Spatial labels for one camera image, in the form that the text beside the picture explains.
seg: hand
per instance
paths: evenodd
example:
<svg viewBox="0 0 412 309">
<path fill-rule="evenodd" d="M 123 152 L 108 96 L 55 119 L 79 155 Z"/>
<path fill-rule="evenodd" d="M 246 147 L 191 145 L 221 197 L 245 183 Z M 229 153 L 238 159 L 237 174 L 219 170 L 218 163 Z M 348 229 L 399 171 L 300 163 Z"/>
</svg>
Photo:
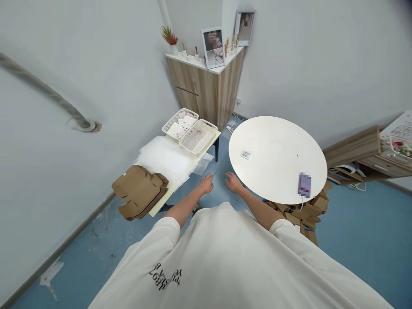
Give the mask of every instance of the hand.
<svg viewBox="0 0 412 309">
<path fill-rule="evenodd" d="M 209 32 L 209 34 L 207 35 L 207 39 L 210 44 L 214 44 L 217 37 L 218 35 L 216 31 Z"/>
<path fill-rule="evenodd" d="M 210 191 L 213 190 L 213 184 L 212 184 L 212 180 L 213 180 L 213 175 L 210 175 L 210 173 L 208 173 L 205 177 L 203 177 L 200 180 L 200 185 L 198 185 L 197 189 L 202 193 L 202 194 L 207 194 Z"/>
<path fill-rule="evenodd" d="M 227 187 L 232 190 L 233 193 L 239 194 L 245 188 L 242 186 L 240 180 L 236 177 L 233 173 L 226 173 L 225 174 L 229 179 L 225 179 L 224 182 L 226 183 Z"/>
</svg>

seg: table leg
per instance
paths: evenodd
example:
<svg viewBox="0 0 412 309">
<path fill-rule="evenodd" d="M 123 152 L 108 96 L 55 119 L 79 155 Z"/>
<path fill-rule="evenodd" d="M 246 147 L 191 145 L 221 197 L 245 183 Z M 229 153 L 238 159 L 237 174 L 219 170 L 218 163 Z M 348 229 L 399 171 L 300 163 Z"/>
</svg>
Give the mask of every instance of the table leg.
<svg viewBox="0 0 412 309">
<path fill-rule="evenodd" d="M 166 212 L 168 211 L 170 208 L 172 208 L 174 205 L 167 205 L 164 204 L 163 207 L 159 210 L 159 212 Z"/>
<path fill-rule="evenodd" d="M 213 145 L 215 145 L 215 161 L 217 162 L 219 160 L 219 137 L 215 140 Z"/>
</svg>

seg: wooden drawer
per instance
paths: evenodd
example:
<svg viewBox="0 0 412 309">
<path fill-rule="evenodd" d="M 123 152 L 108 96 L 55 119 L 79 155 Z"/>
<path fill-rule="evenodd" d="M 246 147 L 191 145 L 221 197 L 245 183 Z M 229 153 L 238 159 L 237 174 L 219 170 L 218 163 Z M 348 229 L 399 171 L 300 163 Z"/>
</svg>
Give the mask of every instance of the wooden drawer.
<svg viewBox="0 0 412 309">
<path fill-rule="evenodd" d="M 390 163 L 389 160 L 385 160 L 379 156 L 358 160 L 358 162 L 393 178 L 412 176 L 411 171 L 395 163 Z"/>
</svg>

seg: picture frame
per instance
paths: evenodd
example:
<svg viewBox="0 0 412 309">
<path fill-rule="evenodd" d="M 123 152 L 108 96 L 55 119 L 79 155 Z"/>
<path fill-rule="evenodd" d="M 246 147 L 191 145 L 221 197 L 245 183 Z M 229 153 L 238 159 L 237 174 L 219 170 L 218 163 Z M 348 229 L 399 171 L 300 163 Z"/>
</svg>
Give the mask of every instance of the picture frame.
<svg viewBox="0 0 412 309">
<path fill-rule="evenodd" d="M 238 46 L 250 46 L 256 10 L 236 11 L 235 38 L 239 35 Z"/>
<path fill-rule="evenodd" d="M 205 29 L 201 31 L 205 61 L 208 69 L 222 67 L 226 64 L 222 27 Z"/>
</svg>

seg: plastic basket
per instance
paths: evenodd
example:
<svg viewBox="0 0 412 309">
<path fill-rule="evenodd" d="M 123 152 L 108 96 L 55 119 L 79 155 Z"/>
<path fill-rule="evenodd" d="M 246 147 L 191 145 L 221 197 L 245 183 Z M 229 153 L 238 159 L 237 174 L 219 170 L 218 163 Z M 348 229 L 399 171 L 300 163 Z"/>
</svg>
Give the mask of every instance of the plastic basket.
<svg viewBox="0 0 412 309">
<path fill-rule="evenodd" d="M 402 142 L 412 148 L 412 111 L 406 111 L 381 132 L 380 156 L 399 164 L 412 167 L 412 157 L 406 156 L 393 146 L 394 142 Z"/>
<path fill-rule="evenodd" d="M 175 123 L 175 122 L 176 122 L 176 123 L 179 123 L 180 113 L 182 113 L 182 112 L 185 113 L 185 116 L 186 116 L 186 115 L 190 115 L 190 116 L 192 116 L 193 118 L 195 118 L 196 120 L 199 119 L 199 115 L 196 114 L 195 112 L 191 111 L 190 109 L 181 109 L 181 110 L 179 110 L 172 118 L 170 118 L 170 120 L 169 120 L 168 122 L 166 122 L 166 124 L 163 126 L 162 131 L 163 131 L 164 133 L 167 134 L 168 130 L 169 130 L 170 127 L 173 125 L 173 123 Z M 171 135 L 169 135 L 169 136 L 170 136 L 171 138 L 175 139 L 175 140 L 180 140 L 180 139 L 183 137 L 183 135 L 182 135 L 181 137 L 179 137 L 179 138 L 175 138 L 175 137 L 173 137 L 173 136 L 171 136 Z"/>
<path fill-rule="evenodd" d="M 381 152 L 380 156 L 384 157 L 388 160 L 397 162 L 399 164 L 406 165 L 408 167 L 412 167 L 412 158 L 407 157 L 407 156 L 397 152 L 393 147 L 393 144 L 392 144 L 393 141 L 395 141 L 395 142 L 396 141 L 402 141 L 402 142 L 404 142 L 405 144 L 409 145 L 412 148 L 412 143 L 409 143 L 405 140 L 399 140 L 399 139 L 390 137 L 390 139 L 381 140 L 381 150 L 382 150 L 382 152 Z"/>
<path fill-rule="evenodd" d="M 199 119 L 180 139 L 179 145 L 199 156 L 213 139 L 218 127 Z"/>
</svg>

